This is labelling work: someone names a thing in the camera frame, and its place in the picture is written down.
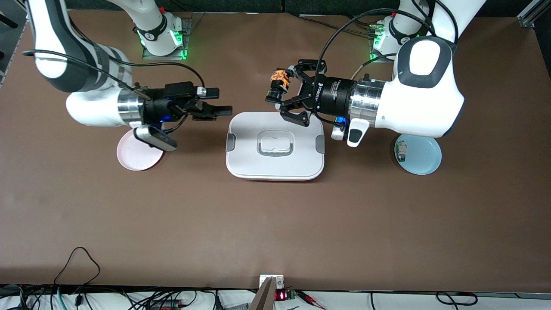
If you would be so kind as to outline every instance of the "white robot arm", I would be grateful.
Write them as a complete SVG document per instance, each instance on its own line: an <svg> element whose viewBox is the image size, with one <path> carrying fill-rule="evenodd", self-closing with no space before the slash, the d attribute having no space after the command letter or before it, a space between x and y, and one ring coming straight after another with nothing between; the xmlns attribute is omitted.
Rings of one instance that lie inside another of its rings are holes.
<svg viewBox="0 0 551 310"><path fill-rule="evenodd" d="M457 37L484 2L442 1L457 21ZM276 105L283 119L303 126L308 126L310 113L294 114L291 110L305 108L316 116L336 116L336 122L331 122L335 124L332 138L346 139L351 147L359 145L370 127L442 137L458 119L464 97L453 75L455 26L438 4L432 24L435 36L412 38L401 45L392 81L371 79L368 74L359 81L326 77L325 62L300 60L297 66L275 71L266 101ZM317 78L307 76L305 71L317 71ZM289 77L298 77L301 89L298 96L282 101Z"/></svg>
<svg viewBox="0 0 551 310"><path fill-rule="evenodd" d="M429 14L429 5L426 0L400 0L398 10L408 12L425 20L425 16ZM375 24L375 38L373 39L372 52L377 56L396 54L404 43L417 36L420 29L421 24L409 17L401 14L387 16ZM389 56L388 58L394 60L394 56Z"/></svg>
<svg viewBox="0 0 551 310"><path fill-rule="evenodd" d="M152 54L166 55L182 44L174 39L178 24L181 28L180 18L161 14L154 0L110 1L131 16ZM137 139L172 151L176 141L168 137L170 130L161 129L163 122L182 122L189 114L194 120L231 115L230 106L202 101L217 99L218 88L195 87L191 82L167 84L162 89L131 87L129 65L133 64L120 50L76 35L64 0L28 0L26 5L35 50L24 54L35 56L37 69L50 84L71 93L66 107L77 122L96 127L127 125L134 128ZM186 67L201 79L183 64L169 64Z"/></svg>

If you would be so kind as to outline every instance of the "blue led light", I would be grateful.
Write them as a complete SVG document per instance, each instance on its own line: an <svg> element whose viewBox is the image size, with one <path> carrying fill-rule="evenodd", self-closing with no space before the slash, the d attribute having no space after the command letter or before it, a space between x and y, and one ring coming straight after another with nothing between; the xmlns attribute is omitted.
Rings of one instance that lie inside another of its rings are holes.
<svg viewBox="0 0 551 310"><path fill-rule="evenodd" d="M346 125L346 118L342 116L337 116L337 118L335 118L335 122L341 122Z"/></svg>

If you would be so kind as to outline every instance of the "green cable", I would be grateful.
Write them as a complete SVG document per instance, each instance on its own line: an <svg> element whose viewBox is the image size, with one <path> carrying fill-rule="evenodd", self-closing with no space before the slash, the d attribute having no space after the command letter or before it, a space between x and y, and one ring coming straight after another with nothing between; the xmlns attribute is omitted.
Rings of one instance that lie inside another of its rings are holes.
<svg viewBox="0 0 551 310"><path fill-rule="evenodd" d="M63 310L67 310L67 307L65 306L65 303L63 302L63 299L61 299L61 293L60 293L60 288L59 287L57 288L57 298L60 300L60 304L61 304L61 307L63 308Z"/></svg>

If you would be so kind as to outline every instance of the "brown table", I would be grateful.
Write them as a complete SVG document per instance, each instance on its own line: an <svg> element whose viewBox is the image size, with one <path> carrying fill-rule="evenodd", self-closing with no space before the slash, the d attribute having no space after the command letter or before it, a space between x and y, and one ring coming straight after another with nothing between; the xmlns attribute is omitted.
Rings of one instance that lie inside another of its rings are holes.
<svg viewBox="0 0 551 310"><path fill-rule="evenodd" d="M124 12L71 16L94 41L140 59ZM208 14L186 62L220 88L213 104L271 110L272 70L317 58L332 33L289 14ZM178 150L130 172L115 155L128 128L73 121L67 94L21 55L32 46L27 28L0 89L0 282L51 283L82 245L101 265L96 284L248 288L274 272L302 289L551 292L551 81L533 30L516 18L477 18L461 37L464 113L425 177L396 168L396 133L371 130L358 148L327 138L313 181L241 180L224 162L229 117L185 124ZM367 50L339 36L328 74L349 77ZM390 79L391 69L368 71ZM151 87L188 79L179 68L134 69ZM79 253L60 282L93 273Z"/></svg>

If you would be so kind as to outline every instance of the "red digital display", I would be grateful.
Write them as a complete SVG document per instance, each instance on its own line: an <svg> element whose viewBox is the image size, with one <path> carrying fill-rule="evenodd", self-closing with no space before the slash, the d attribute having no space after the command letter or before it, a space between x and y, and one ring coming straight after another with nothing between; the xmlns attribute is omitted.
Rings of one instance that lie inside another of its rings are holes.
<svg viewBox="0 0 551 310"><path fill-rule="evenodd" d="M274 296L274 300L275 301L283 301L283 300L287 300L285 298L285 290L277 290L276 293L275 293L275 296Z"/></svg>

